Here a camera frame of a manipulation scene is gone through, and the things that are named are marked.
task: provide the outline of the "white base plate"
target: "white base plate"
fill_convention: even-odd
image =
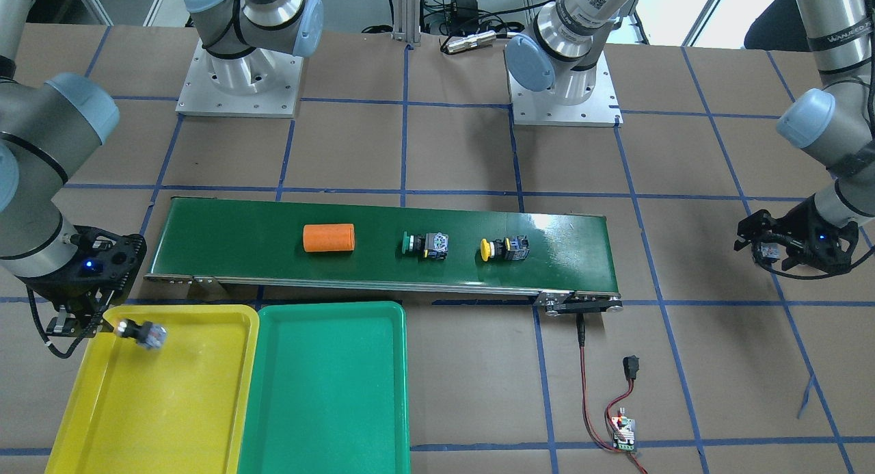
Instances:
[[[565,125],[569,127],[613,127],[619,120],[617,93],[613,89],[610,71],[604,54],[599,57],[596,85],[585,102],[578,105],[557,103],[550,91],[529,91],[523,88],[513,75],[507,74],[510,83],[510,101],[513,103],[513,122],[516,125]]]
[[[276,62],[278,81],[270,90],[255,94],[227,94],[213,84],[207,70],[206,50],[198,42],[185,84],[179,93],[176,111],[189,116],[256,116],[294,118],[300,91],[302,57],[268,51]]]

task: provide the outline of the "orange cylinder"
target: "orange cylinder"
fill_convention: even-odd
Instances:
[[[352,224],[304,225],[304,252],[352,252],[355,228]]]

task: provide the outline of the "plastic tray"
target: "plastic tray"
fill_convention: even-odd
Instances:
[[[118,306],[160,322],[161,350],[101,333],[82,365],[47,473],[237,473],[256,349],[248,306]]]
[[[407,474],[407,352],[396,303],[267,306],[240,474]]]

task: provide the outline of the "yellow bin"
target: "yellow bin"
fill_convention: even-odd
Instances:
[[[117,306],[167,328],[161,350],[100,333],[85,350],[46,473],[237,474],[258,316],[249,306]]]

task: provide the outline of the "green conveyor belt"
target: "green conveyor belt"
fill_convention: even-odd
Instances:
[[[304,224],[355,225],[354,252],[306,253]],[[444,260],[403,255],[404,231],[450,237]],[[485,263],[481,238],[528,236],[526,260]],[[529,294],[618,294],[606,220],[546,215],[179,197],[147,278]]]

